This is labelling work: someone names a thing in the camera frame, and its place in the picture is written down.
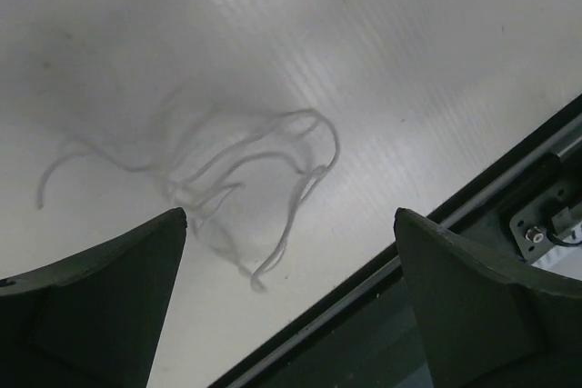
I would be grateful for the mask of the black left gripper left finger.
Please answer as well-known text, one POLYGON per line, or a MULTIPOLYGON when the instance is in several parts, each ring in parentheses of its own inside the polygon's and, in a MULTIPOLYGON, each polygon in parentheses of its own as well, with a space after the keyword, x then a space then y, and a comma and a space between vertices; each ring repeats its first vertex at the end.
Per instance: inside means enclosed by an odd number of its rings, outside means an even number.
POLYGON ((175 208, 1 281, 4 387, 145 387, 186 243, 175 208))

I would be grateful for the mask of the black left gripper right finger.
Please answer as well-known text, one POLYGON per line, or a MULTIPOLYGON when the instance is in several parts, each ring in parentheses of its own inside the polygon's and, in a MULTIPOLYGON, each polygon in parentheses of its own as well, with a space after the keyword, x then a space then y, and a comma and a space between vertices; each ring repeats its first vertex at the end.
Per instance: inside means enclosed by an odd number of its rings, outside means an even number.
POLYGON ((578 387, 581 282, 409 209, 394 232, 436 387, 578 387))

